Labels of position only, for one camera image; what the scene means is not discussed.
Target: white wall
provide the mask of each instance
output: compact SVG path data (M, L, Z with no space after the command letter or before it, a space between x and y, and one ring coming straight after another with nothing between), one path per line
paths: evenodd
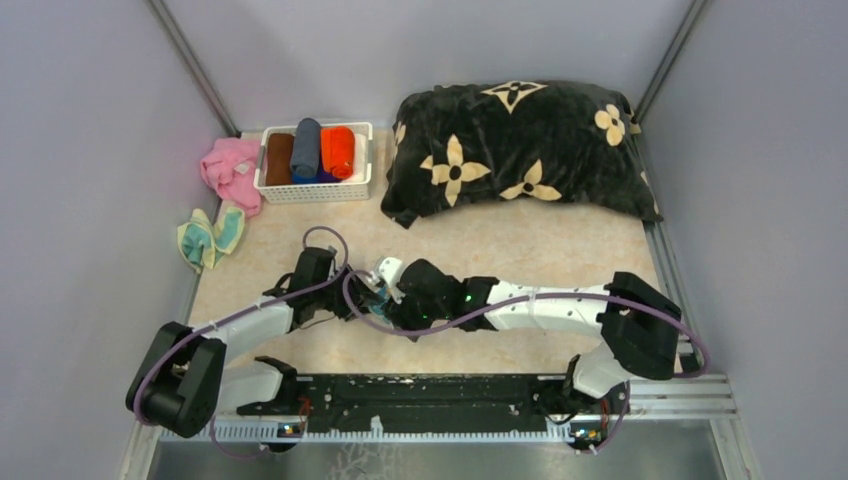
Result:
M437 84L573 79L638 102L691 0L168 0L236 125L394 121Z
M848 3L715 2L643 123L768 479L848 478Z
M114 478L220 132L138 0L0 2L0 477Z

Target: gray floor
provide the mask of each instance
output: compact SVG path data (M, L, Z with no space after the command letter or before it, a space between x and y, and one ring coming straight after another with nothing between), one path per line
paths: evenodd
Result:
M227 447L238 451L238 444ZM210 443L160 443L150 479L568 480L724 478L709 425L625 424L598 457L565 455L556 445L299 445L288 453L240 462Z

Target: teal and yellow cloth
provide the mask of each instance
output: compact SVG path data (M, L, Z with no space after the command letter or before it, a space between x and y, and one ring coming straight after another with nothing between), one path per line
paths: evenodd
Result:
M215 268L224 255L235 250L244 232L244 210L227 207L214 225L206 212L195 208L188 222L177 227L177 248L197 273Z

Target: gray rolled towel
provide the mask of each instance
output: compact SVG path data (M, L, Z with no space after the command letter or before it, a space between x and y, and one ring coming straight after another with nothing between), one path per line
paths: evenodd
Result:
M291 159L292 173L301 178L313 178L321 165L321 124L304 118L297 124Z

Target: clothing tag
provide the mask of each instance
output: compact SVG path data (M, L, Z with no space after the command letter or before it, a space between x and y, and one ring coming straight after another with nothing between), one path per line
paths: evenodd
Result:
M235 168L233 168L233 170L239 172L242 175L247 173L247 171L249 169L250 169L250 164L248 164L247 162L239 163L238 165L235 166Z

